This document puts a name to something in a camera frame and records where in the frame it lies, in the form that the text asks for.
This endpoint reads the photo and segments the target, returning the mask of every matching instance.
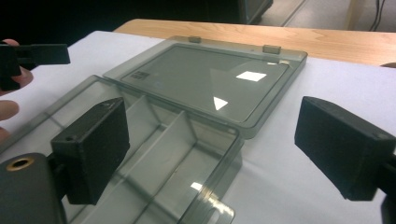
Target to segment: transparent plastic box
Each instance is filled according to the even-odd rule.
[[[131,147],[97,205],[63,199],[69,223],[231,223],[220,201],[306,53],[175,37],[92,76],[0,151],[51,153],[50,140],[92,106],[122,97]]]

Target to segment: hand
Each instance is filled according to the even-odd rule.
[[[18,46],[19,43],[13,39],[5,39],[3,42],[11,45]],[[20,83],[21,88],[29,84],[33,80],[33,74],[21,67],[21,75],[17,77],[12,77],[14,81]],[[11,91],[1,91],[0,96],[10,93]],[[0,100],[0,120],[10,119],[16,115],[19,111],[18,104],[13,101]],[[9,137],[9,132],[0,127],[0,142]]]

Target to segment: black bracket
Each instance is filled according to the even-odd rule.
[[[67,64],[70,63],[65,44],[10,46],[0,44],[0,89],[14,91],[19,83],[11,77],[21,74],[20,64]]]
[[[338,105],[305,96],[294,140],[344,198],[371,201],[382,189],[383,222],[396,223],[396,137]]]
[[[52,154],[0,164],[1,223],[66,223],[61,199],[96,204],[128,151],[122,98],[104,101],[51,140]]]

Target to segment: clear plastic lid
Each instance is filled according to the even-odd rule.
[[[305,58],[300,51],[174,37],[105,77],[245,129],[249,138]]]

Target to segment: wooden table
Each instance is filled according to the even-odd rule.
[[[200,36],[251,45],[303,50],[311,57],[350,63],[396,63],[396,34],[191,21],[132,20],[114,32],[168,38]]]

